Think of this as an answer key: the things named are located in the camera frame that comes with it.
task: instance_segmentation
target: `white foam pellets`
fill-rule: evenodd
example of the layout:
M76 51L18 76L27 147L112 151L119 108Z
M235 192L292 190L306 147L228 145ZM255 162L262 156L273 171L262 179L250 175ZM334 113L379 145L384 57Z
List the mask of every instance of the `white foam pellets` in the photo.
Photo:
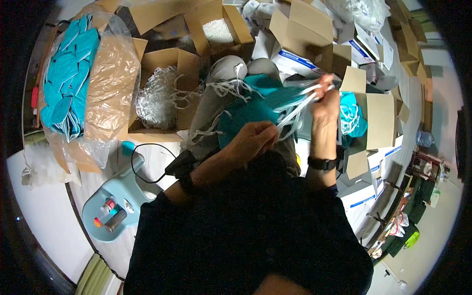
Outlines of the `white foam pellets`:
M220 49L224 47L224 44L234 41L224 19L217 19L204 24L203 32L205 33L210 47L213 49Z

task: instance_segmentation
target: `white bag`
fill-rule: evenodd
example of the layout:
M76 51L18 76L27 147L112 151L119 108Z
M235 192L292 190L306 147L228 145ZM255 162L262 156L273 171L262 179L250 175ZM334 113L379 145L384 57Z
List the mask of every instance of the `white bag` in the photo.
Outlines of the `white bag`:
M398 221L398 224L404 228L407 228L410 225L410 222L408 221L408 215L406 213L400 212L400 215L396 218L396 220Z
M396 224L396 223L392 225L392 230L390 231L391 236L403 237L404 233L405 233L405 230L403 229L401 225Z
M33 189L37 186L54 184L57 182L75 182L81 185L77 166L67 163L70 174L59 166L46 140L29 144L23 149L26 168L21 173L21 184Z

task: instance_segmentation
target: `black shirt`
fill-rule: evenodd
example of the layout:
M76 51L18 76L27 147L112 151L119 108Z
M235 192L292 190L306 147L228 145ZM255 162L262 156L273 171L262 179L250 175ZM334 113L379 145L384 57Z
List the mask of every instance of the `black shirt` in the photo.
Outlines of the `black shirt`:
M372 262L331 187L309 193L267 152L199 196L141 206L125 294L251 294L272 273L313 294L365 294Z

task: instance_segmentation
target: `hand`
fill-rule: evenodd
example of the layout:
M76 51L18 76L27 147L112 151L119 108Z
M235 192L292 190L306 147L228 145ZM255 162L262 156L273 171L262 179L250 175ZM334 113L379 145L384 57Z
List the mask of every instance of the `hand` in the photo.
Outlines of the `hand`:
M221 153L240 166L271 149L277 140L278 130L272 122L250 122L244 125Z
M339 92L337 90L328 91L328 87L333 82L333 76L324 75L320 78L319 84L321 88L314 91L317 97L321 97L318 102L312 103L310 109L313 119L321 119L322 121L337 121L339 116Z

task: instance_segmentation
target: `yellow object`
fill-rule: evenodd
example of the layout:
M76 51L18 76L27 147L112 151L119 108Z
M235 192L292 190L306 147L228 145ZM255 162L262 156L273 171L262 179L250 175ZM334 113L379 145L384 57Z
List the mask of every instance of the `yellow object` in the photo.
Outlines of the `yellow object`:
M298 166L302 166L302 160L300 160L300 156L298 154L295 154L296 155L296 162L298 164Z

